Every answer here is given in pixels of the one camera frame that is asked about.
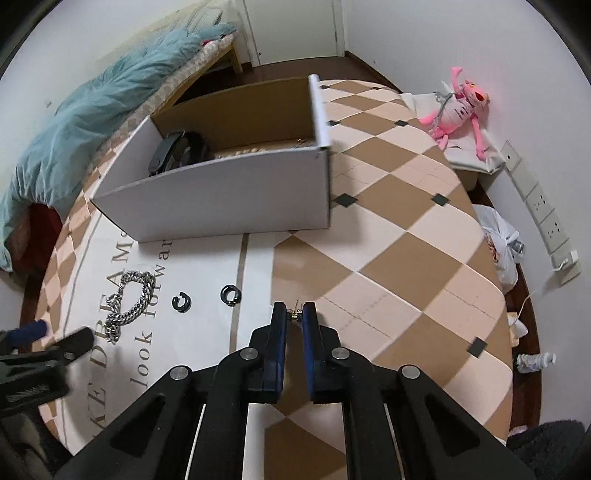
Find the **white plug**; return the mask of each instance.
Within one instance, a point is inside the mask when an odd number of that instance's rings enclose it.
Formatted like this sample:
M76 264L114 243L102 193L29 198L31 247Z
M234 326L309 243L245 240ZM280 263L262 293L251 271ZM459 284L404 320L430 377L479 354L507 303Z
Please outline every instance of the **white plug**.
M572 267L576 262L579 261L579 253L576 250L571 250L568 256L562 260L560 265L553 270L555 272L563 271L565 268Z

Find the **silver chain bracelet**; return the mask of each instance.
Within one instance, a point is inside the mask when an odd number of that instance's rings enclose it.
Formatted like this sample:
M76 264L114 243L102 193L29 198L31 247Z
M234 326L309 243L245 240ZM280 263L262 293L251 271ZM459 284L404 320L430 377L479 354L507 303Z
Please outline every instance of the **silver chain bracelet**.
M123 289L130 281L141 283L143 285L142 294L133 307L131 307L127 312L121 313ZM150 272L129 270L121 276L119 290L117 293L109 295L106 299L107 305L111 308L111 313L107 315L107 320L105 321L105 335L108 342L116 344L121 337L121 327L133 322L148 307L148 304L152 299L152 295L154 294L155 286L156 277L154 277Z

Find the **table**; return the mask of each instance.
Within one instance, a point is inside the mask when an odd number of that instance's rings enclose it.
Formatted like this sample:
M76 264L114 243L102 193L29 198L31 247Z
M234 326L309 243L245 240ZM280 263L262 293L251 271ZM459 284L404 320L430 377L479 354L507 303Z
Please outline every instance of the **table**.
M418 365L491 433L506 439L512 361L505 302L466 192L396 92L354 80L325 81L322 89L333 140L328 230L138 246L88 200L113 151L101 159L47 270L37 313L54 333L43 345L80 325L100 334L101 301L114 291L123 268L158 274L163 300L155 298L153 312L123 328L122 343L110 347L119 349L116 355L101 343L104 358L97 350L93 364L72 373L71 397L41 408L50 430L71 450L90 440L87 427L100 431L133 400L129 395L140 395L171 366L211 365L245 346L277 300L288 308L314 300L321 321L339 332L343 345L384 367ZM243 301L232 310L214 293L234 276ZM174 317L170 307L187 283L197 305L191 322ZM138 353L139 347L145 348ZM139 355L134 364L127 348ZM158 348L154 366L148 358ZM193 363L182 361L187 356ZM93 372L103 360L104 370L115 368L113 362L118 369L129 367L129 380L97 377ZM282 399L250 410L245 479L346 478L340 407L308 402L303 365L301 332L292 327ZM138 389L119 398L129 385ZM106 396L116 398L101 416L92 409Z

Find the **wooden bed leg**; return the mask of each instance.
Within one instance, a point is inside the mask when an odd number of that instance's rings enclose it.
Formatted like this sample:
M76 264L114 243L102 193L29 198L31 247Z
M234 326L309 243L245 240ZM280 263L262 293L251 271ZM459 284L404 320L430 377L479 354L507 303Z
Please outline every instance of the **wooden bed leg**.
M236 45L234 45L234 43L232 43L232 48L230 48L228 55L230 55L230 60L232 61L232 68L234 69L234 73L236 75L240 75L242 73L242 64L240 63L240 60L238 60L238 54L236 53Z

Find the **white door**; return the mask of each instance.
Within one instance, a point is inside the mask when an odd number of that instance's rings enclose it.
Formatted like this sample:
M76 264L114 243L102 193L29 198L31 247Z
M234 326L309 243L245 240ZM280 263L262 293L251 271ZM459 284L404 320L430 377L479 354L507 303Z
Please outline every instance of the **white door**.
M337 56L333 0L245 0L245 4L261 65Z

